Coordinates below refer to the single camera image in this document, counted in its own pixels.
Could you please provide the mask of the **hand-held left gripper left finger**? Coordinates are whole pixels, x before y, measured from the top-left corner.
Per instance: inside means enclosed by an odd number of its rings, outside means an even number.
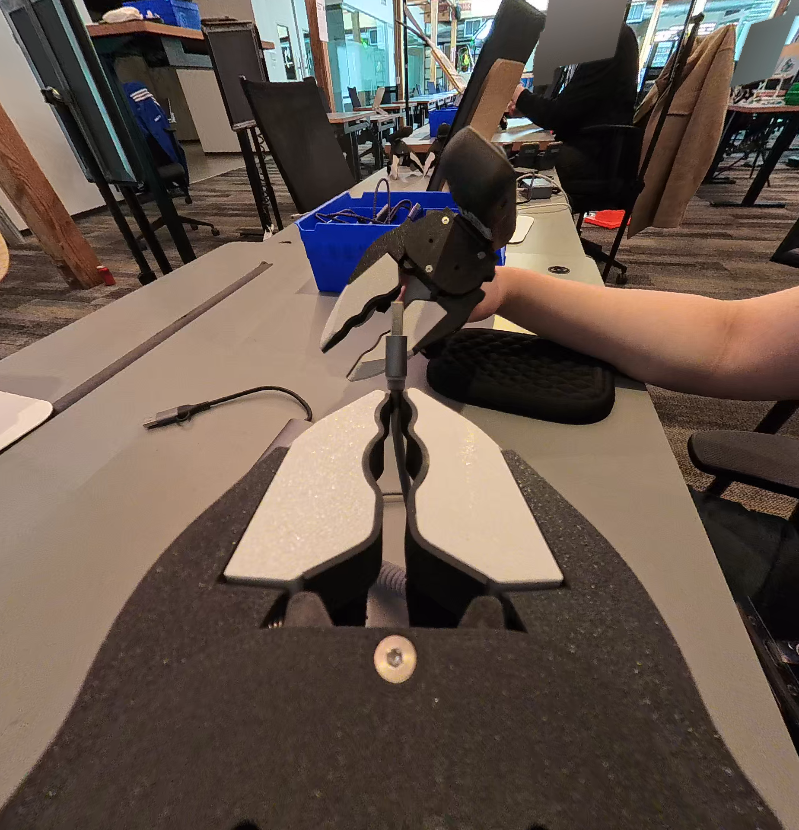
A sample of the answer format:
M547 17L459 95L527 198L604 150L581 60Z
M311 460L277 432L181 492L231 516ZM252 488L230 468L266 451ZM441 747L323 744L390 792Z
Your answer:
M290 594L366 594L382 564L387 394L303 431L283 455L223 575Z

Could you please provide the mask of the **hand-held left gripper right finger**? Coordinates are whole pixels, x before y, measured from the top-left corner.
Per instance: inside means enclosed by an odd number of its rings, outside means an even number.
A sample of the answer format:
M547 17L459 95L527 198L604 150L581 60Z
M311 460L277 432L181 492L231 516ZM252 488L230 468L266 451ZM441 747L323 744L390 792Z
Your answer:
M559 587L563 574L498 444L421 389L407 389L407 506L423 551L485 587Z

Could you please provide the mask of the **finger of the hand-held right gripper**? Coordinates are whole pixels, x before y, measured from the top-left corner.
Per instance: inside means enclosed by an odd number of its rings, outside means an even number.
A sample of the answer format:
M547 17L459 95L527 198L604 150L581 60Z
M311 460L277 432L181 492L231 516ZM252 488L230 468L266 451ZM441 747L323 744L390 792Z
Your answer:
M385 312L398 299L410 224L377 238L365 251L326 322L320 348L326 353L375 312Z
M387 379L404 376L411 356L437 348L468 318L469 306L462 300L450 308L432 300L414 300L406 306L394 302L390 330L363 353L347 377L359 381L381 374Z

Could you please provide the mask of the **blue plastic bin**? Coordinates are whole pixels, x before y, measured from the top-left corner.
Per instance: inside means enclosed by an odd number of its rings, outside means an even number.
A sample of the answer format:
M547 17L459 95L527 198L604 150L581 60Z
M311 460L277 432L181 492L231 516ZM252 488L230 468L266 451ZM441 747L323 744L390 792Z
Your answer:
M354 269L368 247L380 236L404 223L412 224L426 214L455 210L449 192L405 191L393 194L390 190L365 192L351 196L343 192L330 201L306 213L296 221L315 284L322 292L340 293L348 284ZM505 263L505 255L498 250L497 264ZM431 299L425 286L414 277L405 259L400 264L407 277L406 303Z

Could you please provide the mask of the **grey USB hub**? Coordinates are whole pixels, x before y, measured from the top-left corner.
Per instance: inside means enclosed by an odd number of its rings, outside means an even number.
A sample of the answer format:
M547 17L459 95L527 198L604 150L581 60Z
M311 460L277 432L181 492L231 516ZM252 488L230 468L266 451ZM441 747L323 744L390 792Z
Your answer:
M217 399L206 400L193 404L182 404L175 408L157 413L151 419L143 423L143 428L146 430L154 430L157 428L163 428L167 426L173 426L175 424L185 423L187 421L190 421L193 417L197 416L198 414L207 412L210 409L222 407L227 404L236 402L239 399L245 399L247 397L263 393L275 393L284 395L298 403L301 409L303 410L303 413L305 414L305 418L302 420L298 418L290 419L287 422L287 424L280 430L280 432L278 432L278 434L275 436L275 438L270 443L264 454L267 455L274 449L280 447L289 448L297 438L299 438L309 428L312 427L314 423L314 415L310 404L306 400L304 400L300 394L290 389L286 389L275 385L258 386L242 390L240 392L231 393Z

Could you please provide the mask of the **person's right forearm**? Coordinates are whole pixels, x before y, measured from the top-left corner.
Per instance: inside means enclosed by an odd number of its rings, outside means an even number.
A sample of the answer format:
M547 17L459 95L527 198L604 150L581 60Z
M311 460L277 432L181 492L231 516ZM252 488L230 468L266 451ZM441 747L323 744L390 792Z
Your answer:
M502 313L646 384L717 399L799 399L799 285L746 300L500 274Z

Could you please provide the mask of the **wooden-top desk with black legs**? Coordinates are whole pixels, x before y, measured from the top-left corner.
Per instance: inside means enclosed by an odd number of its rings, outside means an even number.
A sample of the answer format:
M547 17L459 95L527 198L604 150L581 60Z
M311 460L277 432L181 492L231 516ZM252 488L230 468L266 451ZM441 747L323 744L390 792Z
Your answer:
M746 126L746 117L749 119L768 119L770 121L779 119L782 123L782 129L777 140L774 141L770 151L768 151L766 161L763 162L741 201L716 200L709 204L713 208L785 209L786 202L763 202L759 200L759 196L768 184L768 180L783 154L789 150L792 141L799 132L799 105L754 105L746 103L728 105L722 137L716 155L705 174L704 183L711 183L713 175L723 159L725 150L737 132L737 128Z

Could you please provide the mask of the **person's right hand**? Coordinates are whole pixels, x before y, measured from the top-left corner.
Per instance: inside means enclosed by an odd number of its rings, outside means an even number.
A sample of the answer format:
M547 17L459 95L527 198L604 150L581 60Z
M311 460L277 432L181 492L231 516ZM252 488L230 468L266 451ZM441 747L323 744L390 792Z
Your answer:
M494 278L481 286L484 297L471 312L468 322L479 323L490 317L499 316L516 325L519 319L516 297L521 284L529 276L530 271L524 268L498 266Z

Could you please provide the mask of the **idle black gripper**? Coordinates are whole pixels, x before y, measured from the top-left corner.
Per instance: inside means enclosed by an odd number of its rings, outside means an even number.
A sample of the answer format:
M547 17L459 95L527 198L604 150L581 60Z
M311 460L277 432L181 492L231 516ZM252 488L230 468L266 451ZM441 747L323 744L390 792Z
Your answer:
M386 155L386 164L388 169L388 177L392 180L398 179L398 169L403 162L403 159L409 156L410 149L406 144L414 131L411 126L401 126L388 135L388 151Z
M430 144L423 166L424 177L429 178L436 170L436 166L448 140L451 128L452 125L450 123L442 123L438 126L436 136Z

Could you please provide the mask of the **black wrist rest pad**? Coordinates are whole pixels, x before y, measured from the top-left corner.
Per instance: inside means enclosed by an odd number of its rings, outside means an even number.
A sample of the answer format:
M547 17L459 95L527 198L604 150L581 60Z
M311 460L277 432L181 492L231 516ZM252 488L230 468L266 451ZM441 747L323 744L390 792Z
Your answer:
M535 335L465 328L425 356L431 389L470 406L571 425L614 406L609 364Z

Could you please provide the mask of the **black easel board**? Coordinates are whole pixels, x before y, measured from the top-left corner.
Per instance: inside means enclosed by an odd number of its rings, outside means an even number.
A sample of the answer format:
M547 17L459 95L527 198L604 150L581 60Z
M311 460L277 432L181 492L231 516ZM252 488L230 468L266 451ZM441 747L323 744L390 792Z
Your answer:
M228 121L239 141L260 227L244 227L241 236L276 233L282 229L276 193L264 160L258 126L242 87L243 80L267 81L258 28L249 20L229 16L208 17L201 31L215 73Z

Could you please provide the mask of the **white document stand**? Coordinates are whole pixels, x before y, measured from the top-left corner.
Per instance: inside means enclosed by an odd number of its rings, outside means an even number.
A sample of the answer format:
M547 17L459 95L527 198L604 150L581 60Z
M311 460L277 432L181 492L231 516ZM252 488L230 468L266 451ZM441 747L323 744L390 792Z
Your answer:
M0 452L39 427L52 413L49 401L0 391Z

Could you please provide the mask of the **wooden-top table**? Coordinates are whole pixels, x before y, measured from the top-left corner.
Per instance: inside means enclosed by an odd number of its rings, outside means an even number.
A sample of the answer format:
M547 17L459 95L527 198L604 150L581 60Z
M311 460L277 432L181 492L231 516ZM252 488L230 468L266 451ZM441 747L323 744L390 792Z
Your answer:
M86 26L95 51L114 67L122 57L139 56L148 67L211 70L204 31L150 19Z

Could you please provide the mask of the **glass board on black stand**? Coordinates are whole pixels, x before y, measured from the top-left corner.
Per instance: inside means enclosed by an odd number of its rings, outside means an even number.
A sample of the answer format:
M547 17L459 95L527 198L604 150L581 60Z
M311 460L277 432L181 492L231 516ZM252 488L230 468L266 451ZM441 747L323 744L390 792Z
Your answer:
M112 191L119 191L162 274L172 265L137 197L154 200L184 264L196 257L158 173L145 138L115 78L98 57L76 4L71 1L0 1L15 41L32 69L42 98L54 112L83 173L107 206L135 259L142 284L156 280L140 243Z

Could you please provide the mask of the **wooden post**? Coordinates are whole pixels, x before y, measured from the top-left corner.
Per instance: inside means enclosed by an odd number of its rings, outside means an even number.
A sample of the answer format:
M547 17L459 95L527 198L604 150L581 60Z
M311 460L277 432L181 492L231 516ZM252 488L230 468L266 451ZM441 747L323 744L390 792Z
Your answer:
M0 189L66 284L103 285L102 265L0 103Z

